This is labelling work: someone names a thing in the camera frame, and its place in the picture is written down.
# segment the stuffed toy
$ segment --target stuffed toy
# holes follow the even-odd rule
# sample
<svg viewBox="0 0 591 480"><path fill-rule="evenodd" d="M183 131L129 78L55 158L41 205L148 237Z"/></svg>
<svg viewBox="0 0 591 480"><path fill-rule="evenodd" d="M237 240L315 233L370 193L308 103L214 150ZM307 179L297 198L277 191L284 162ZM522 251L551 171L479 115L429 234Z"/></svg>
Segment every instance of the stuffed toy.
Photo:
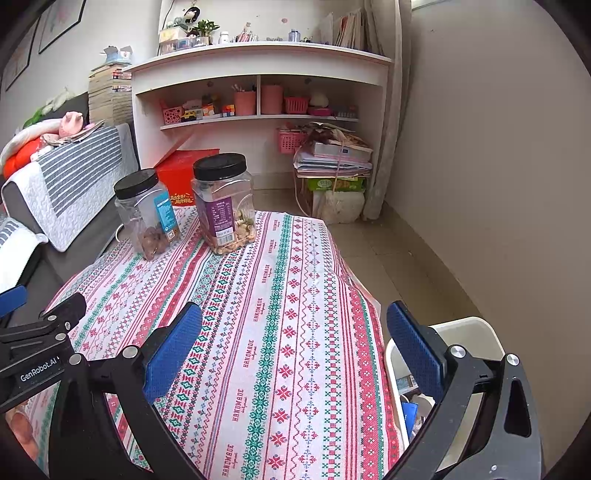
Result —
<svg viewBox="0 0 591 480"><path fill-rule="evenodd" d="M194 5L190 8L187 8L187 11L185 12L185 15L183 16L185 23L186 24L195 23L197 21L200 13L201 13L201 10L199 10Z"/></svg>
<svg viewBox="0 0 591 480"><path fill-rule="evenodd" d="M60 122L60 129L58 131L60 138L71 137L76 135L84 125L84 117L80 112L68 112L64 115Z"/></svg>

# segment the white bin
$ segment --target white bin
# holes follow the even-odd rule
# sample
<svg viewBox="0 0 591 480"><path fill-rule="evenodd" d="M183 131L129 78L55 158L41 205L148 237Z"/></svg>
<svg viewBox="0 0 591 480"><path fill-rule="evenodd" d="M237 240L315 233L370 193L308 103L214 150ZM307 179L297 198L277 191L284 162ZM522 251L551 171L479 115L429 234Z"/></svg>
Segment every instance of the white bin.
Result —
<svg viewBox="0 0 591 480"><path fill-rule="evenodd" d="M455 343L464 346L472 356L485 358L489 360L501 360L505 356L505 351L496 336L495 331L488 324L478 317L468 317L465 319L454 320L452 322L439 323L431 325L435 331L443 338L448 345ZM396 348L393 340L388 342L386 347L386 368L388 370L388 379L390 385L396 385L397 378L404 378L410 374L402 355ZM391 391L397 393L397 388L391 388ZM482 394L474 394L468 403L466 414L460 424L460 428L454 438L452 446L447 455L441 462L439 469L445 468L456 463L462 454L464 446L472 430L472 425L480 407ZM402 415L400 405L400 396L394 399L396 410L399 417ZM398 422L402 434L402 448L408 447L408 435L404 426L404 418L399 418Z"/></svg>

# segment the black jar lid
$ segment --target black jar lid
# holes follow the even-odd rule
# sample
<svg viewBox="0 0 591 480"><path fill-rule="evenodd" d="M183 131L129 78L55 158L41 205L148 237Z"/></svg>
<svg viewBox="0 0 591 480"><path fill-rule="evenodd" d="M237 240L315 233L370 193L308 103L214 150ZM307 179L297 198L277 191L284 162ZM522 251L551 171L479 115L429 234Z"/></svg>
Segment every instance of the black jar lid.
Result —
<svg viewBox="0 0 591 480"><path fill-rule="evenodd" d="M240 153L220 153L193 164L195 178L203 181L231 179L246 172L246 157Z"/></svg>
<svg viewBox="0 0 591 480"><path fill-rule="evenodd" d="M145 168L130 173L123 177L120 181L115 183L113 187L115 196L119 200L128 200L143 192L147 192L150 188L158 183L158 174L153 168Z"/></svg>

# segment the green package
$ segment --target green package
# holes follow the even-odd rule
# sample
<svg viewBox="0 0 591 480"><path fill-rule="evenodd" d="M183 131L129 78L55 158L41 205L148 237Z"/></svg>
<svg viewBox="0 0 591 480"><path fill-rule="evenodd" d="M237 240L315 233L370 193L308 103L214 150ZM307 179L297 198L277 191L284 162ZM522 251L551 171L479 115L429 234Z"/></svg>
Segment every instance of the green package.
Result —
<svg viewBox="0 0 591 480"><path fill-rule="evenodd" d="M364 192L364 179L361 177L348 177L336 180L336 192ZM311 192L332 190L335 179L308 179L308 190Z"/></svg>

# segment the red box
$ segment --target red box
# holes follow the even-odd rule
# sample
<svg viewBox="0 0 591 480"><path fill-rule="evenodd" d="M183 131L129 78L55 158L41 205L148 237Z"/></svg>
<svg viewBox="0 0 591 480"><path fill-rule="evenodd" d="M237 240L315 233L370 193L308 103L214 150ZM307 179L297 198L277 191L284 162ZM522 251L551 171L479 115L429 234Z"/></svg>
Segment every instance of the red box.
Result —
<svg viewBox="0 0 591 480"><path fill-rule="evenodd" d="M219 148L210 150L177 150L166 160L156 165L158 178L168 188L170 203L177 207L195 205L191 180L194 179L193 164L211 155L220 153Z"/></svg>

